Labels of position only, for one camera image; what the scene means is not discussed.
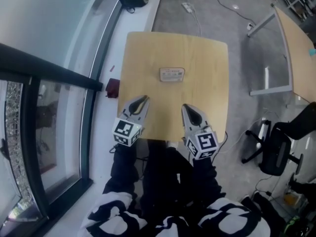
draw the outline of power strip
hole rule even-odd
[[[185,8],[185,10],[187,11],[187,13],[192,13],[192,9],[191,6],[188,2],[183,2],[182,3],[183,8]]]

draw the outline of small card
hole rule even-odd
[[[160,81],[183,81],[184,72],[183,68],[160,68]]]

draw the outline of desk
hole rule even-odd
[[[277,19],[285,45],[289,82],[281,87],[251,91],[250,96],[293,91],[308,102],[316,101],[316,56],[309,55],[314,45],[292,19],[274,7],[264,20],[248,32],[248,36],[254,35],[273,18]]]
[[[159,68],[184,68],[183,82],[161,82]],[[133,32],[127,36],[118,113],[125,101],[138,95],[151,99],[143,138],[181,141],[181,107],[191,104],[204,111],[218,141],[225,136],[229,70],[225,43],[199,37]]]

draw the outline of white cable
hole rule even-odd
[[[199,20],[198,20],[198,15],[197,15],[197,11],[196,9],[194,8],[194,5],[192,3],[190,3],[189,0],[187,0],[188,4],[190,5],[190,7],[192,8],[194,14],[191,12],[190,14],[194,17],[195,21],[197,22],[197,26],[198,26],[198,31],[197,31],[197,34],[196,36],[198,37],[202,37],[202,29],[201,29],[201,24],[199,23]]]
[[[279,116],[277,115],[276,112],[266,111],[266,112],[262,115],[262,117],[259,118],[259,119],[257,119],[256,121],[254,121],[254,122],[251,124],[251,126],[250,126],[247,130],[249,130],[249,129],[250,129],[255,123],[257,123],[259,120],[262,120],[262,118],[264,118],[265,114],[267,114],[267,113],[274,113],[274,114],[278,117],[278,119],[279,119]],[[238,138],[238,140],[237,140],[228,150],[226,150],[226,151],[224,151],[224,152],[219,152],[219,154],[225,154],[225,153],[229,152],[229,151],[239,142],[239,140],[242,138],[242,136],[244,135],[244,133],[245,133],[247,130],[245,130],[244,132],[241,133],[241,135],[240,135],[240,137]]]

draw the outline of black office chair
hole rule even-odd
[[[298,159],[290,154],[291,140],[289,138],[299,140],[316,130],[316,102],[310,103],[291,122],[276,123],[271,134],[271,121],[266,120],[265,124],[268,125],[266,138],[260,139],[252,131],[246,131],[246,135],[252,135],[261,144],[261,148],[248,159],[242,159],[241,162],[245,164],[263,153],[262,162],[259,164],[262,172],[280,176],[286,167],[287,160],[290,159],[297,164],[296,174],[298,174],[302,167],[304,156],[301,154]]]

